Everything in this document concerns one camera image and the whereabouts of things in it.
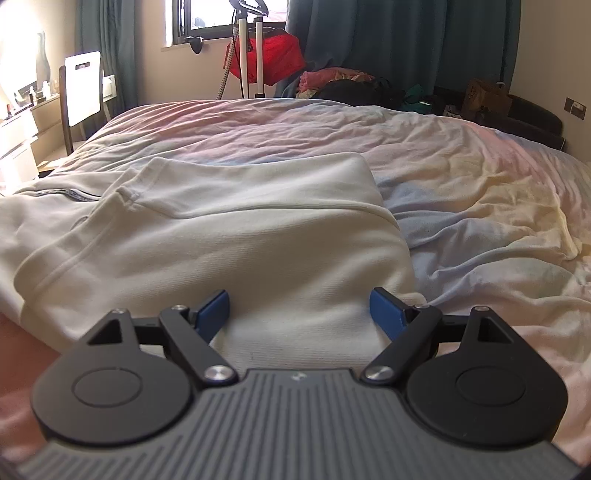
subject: wall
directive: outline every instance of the wall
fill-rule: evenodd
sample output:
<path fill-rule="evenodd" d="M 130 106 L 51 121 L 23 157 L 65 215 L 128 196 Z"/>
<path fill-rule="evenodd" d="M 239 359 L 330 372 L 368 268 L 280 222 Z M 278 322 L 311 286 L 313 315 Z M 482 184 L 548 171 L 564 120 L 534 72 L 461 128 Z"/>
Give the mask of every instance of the wall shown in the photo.
<path fill-rule="evenodd" d="M 591 1 L 522 0 L 521 32 L 511 93 L 564 122 L 568 152 L 591 161 Z M 590 110 L 582 121 L 564 111 L 566 97 Z"/>
<path fill-rule="evenodd" d="M 76 0 L 6 0 L 0 7 L 0 55 L 18 42 L 18 38 L 13 38 L 17 36 L 15 30 L 18 35 L 34 35 L 35 31 L 43 30 L 51 79 L 56 79 L 64 59 L 74 55 L 75 19 Z M 0 91 L 3 105 L 8 101 L 6 96 Z"/>
<path fill-rule="evenodd" d="M 189 45 L 166 47 L 166 3 L 165 0 L 136 0 L 139 101 L 146 104 L 213 100 L 222 80 L 229 39 L 204 42 L 199 55 L 195 55 Z M 272 96 L 274 88 L 265 91 Z M 230 74 L 223 98 L 240 97 L 240 83 Z"/>

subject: white pole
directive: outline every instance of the white pole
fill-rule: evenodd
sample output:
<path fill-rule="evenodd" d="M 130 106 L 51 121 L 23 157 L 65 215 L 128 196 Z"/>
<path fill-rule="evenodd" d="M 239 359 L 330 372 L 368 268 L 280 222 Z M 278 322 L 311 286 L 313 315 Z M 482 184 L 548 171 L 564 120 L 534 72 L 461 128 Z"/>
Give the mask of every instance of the white pole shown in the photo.
<path fill-rule="evenodd" d="M 238 36 L 240 38 L 240 74 L 242 79 L 242 90 L 244 98 L 249 98 L 248 92 L 248 64 L 246 62 L 246 52 L 248 48 L 248 20 L 241 18 L 238 20 Z"/>
<path fill-rule="evenodd" d="M 255 22 L 256 22 L 256 92 L 257 92 L 257 97 L 264 98 L 264 96 L 265 96 L 265 82 L 263 80 L 263 72 L 262 72 L 262 51 L 263 51 L 262 17 L 257 17 L 255 19 Z"/>

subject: wall outlet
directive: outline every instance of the wall outlet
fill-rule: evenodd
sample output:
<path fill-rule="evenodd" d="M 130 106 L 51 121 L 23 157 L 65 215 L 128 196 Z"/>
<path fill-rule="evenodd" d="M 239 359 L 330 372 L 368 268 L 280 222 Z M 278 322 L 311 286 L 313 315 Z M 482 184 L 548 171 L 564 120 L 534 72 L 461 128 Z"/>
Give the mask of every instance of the wall outlet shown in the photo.
<path fill-rule="evenodd" d="M 574 116 L 578 116 L 581 120 L 585 120 L 585 113 L 587 113 L 587 107 L 582 103 L 575 102 L 573 99 L 567 98 L 564 104 L 564 109 L 568 113 L 572 113 Z"/>

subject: metal screw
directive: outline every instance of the metal screw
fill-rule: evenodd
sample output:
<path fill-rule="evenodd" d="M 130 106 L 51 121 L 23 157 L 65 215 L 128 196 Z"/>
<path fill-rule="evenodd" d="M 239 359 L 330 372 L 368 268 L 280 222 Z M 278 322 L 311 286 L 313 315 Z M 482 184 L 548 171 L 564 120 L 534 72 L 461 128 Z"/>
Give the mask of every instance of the metal screw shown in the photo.
<path fill-rule="evenodd" d="M 291 376 L 291 379 L 299 382 L 300 380 L 305 379 L 307 376 L 308 375 L 306 375 L 304 372 L 297 372 Z"/>
<path fill-rule="evenodd" d="M 212 382 L 225 382 L 234 376 L 234 370 L 226 365 L 214 365 L 205 370 L 205 378 Z"/>
<path fill-rule="evenodd" d="M 390 380 L 393 376 L 394 370 L 392 370 L 390 367 L 386 367 L 385 365 L 375 365 L 374 367 L 369 367 L 365 371 L 365 378 L 374 382 Z"/>

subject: curtain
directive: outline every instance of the curtain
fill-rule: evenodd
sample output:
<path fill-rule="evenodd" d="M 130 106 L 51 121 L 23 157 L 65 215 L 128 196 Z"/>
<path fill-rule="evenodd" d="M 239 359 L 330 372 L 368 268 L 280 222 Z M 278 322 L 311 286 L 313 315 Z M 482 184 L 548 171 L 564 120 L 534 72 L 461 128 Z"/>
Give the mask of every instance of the curtain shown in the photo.
<path fill-rule="evenodd" d="M 100 51 L 105 75 L 115 75 L 113 116 L 138 105 L 135 0 L 77 0 L 76 53 Z"/>
<path fill-rule="evenodd" d="M 387 78 L 465 91 L 471 78 L 511 84 L 521 0 L 290 0 L 286 30 L 306 70 L 343 66 Z M 280 82 L 294 96 L 301 72 Z"/>

